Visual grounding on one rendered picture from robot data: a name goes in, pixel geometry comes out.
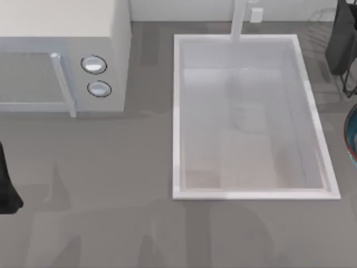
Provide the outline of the white sink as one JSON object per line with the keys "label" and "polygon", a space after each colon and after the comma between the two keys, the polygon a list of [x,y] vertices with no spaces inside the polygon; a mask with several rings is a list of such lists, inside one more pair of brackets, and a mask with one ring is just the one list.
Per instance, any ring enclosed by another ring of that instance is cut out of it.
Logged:
{"label": "white sink", "polygon": [[173,44],[172,197],[339,200],[294,34],[178,34]]}

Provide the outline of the pale microwave oven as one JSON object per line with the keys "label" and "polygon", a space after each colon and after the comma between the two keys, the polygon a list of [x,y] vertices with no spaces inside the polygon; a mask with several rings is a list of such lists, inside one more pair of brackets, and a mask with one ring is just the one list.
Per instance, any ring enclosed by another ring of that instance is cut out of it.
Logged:
{"label": "pale microwave oven", "polygon": [[[69,112],[52,67],[59,53],[79,112],[122,112],[129,69],[128,0],[0,0],[0,112]],[[104,73],[85,72],[80,61],[97,55]],[[112,87],[106,98],[86,86]]]}

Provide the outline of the small microwave knob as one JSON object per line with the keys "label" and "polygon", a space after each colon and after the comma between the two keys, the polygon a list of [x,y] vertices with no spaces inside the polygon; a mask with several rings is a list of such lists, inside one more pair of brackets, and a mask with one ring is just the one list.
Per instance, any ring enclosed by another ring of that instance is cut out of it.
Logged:
{"label": "small microwave knob", "polygon": [[101,80],[88,83],[86,86],[87,91],[96,98],[106,98],[112,93],[112,87]]}

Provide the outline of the large microwave knob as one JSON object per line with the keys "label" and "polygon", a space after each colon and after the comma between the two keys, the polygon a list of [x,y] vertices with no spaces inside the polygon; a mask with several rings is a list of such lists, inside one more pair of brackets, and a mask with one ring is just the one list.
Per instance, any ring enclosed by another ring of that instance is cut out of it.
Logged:
{"label": "large microwave knob", "polygon": [[82,58],[80,65],[85,72],[93,75],[104,73],[108,67],[107,62],[97,55]]}

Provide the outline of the tall white tap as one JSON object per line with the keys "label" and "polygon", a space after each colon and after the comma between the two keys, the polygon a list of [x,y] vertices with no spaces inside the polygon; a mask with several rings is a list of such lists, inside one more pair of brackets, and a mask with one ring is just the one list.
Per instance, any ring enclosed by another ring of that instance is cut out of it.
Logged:
{"label": "tall white tap", "polygon": [[247,0],[234,0],[230,37],[233,43],[240,39]]}

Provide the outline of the blue bowl with red rim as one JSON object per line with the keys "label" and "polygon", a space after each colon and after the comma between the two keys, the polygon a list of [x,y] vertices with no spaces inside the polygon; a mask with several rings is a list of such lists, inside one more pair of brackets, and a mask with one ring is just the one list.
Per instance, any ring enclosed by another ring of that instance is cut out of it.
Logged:
{"label": "blue bowl with red rim", "polygon": [[346,152],[357,169],[357,104],[352,106],[345,118],[343,134]]}

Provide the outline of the white wall socket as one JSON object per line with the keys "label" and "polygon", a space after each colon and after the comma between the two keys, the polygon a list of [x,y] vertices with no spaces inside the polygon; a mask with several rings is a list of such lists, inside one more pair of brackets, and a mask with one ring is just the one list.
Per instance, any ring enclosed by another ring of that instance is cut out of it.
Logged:
{"label": "white wall socket", "polygon": [[250,23],[261,23],[263,21],[263,12],[263,8],[253,7],[250,13]]}

